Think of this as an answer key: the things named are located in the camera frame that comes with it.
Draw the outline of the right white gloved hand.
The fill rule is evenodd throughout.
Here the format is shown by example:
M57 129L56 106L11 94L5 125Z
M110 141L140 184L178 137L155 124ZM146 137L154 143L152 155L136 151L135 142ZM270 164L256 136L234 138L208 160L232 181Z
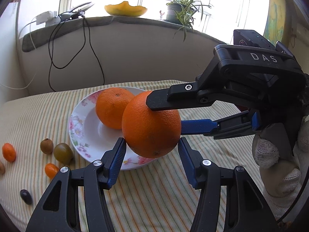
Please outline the right white gloved hand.
M280 151L289 143L280 124L255 134L252 155L259 166L263 195L275 219L291 207L304 184L308 170L308 118L301 124L293 156L282 158Z

